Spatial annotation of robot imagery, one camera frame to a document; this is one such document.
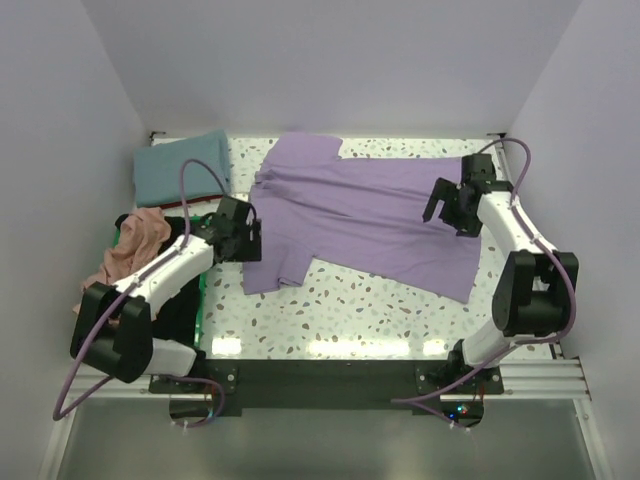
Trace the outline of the purple t-shirt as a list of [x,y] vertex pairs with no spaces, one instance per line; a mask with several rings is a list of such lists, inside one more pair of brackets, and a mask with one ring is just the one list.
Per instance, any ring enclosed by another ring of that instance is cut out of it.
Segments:
[[249,193],[262,224],[262,258],[243,266],[245,294],[301,286],[313,260],[468,301],[481,242],[424,209],[435,182],[457,181],[453,158],[340,156],[341,139],[281,136]]

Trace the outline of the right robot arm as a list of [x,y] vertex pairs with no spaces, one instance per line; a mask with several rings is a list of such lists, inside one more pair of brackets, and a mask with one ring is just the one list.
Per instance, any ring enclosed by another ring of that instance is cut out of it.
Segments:
[[523,212],[514,185],[498,178],[485,153],[462,158],[459,182],[436,181],[423,213],[424,221],[432,217],[462,237],[476,237],[487,228],[505,257],[490,320],[459,340],[446,362],[427,375],[441,390],[466,393],[518,347],[554,343],[568,333],[576,317],[579,261],[540,234]]

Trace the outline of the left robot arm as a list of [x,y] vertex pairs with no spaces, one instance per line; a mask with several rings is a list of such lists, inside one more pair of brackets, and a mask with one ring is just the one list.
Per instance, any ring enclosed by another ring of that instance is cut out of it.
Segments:
[[200,390],[207,368],[198,349],[159,339],[153,319],[189,281],[226,262],[261,260],[261,220],[254,206],[223,197],[217,210],[186,224],[185,233],[138,272],[112,285],[92,284],[83,294],[70,345],[77,365],[131,383],[171,377],[185,392]]

